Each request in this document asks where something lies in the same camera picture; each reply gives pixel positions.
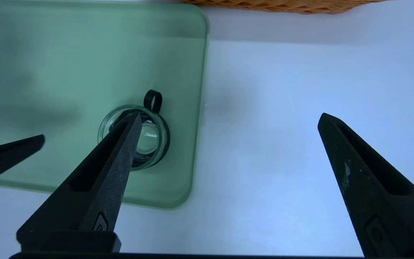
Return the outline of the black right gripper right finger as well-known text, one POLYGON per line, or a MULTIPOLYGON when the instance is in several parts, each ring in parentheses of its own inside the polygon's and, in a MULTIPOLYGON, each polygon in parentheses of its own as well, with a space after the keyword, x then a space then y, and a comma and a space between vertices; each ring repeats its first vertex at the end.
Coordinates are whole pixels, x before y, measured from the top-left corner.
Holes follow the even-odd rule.
POLYGON ((365 257, 414 257, 414 184, 346 123, 318 131, 365 257))

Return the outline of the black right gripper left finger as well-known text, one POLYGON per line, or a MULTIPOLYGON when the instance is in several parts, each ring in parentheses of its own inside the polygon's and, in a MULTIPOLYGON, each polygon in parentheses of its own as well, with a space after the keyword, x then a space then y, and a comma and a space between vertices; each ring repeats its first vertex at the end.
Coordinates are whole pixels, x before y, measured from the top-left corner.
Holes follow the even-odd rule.
POLYGON ((123 118, 17 231, 22 252, 119 252, 114 233, 142 129, 123 118))

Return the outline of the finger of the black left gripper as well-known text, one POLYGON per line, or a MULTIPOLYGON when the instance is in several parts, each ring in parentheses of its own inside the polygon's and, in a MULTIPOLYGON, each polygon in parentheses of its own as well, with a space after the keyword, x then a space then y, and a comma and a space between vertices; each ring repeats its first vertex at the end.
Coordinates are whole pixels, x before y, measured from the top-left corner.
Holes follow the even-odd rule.
POLYGON ((0 175, 38 152, 45 143, 44 135, 37 135, 0 145, 0 175))

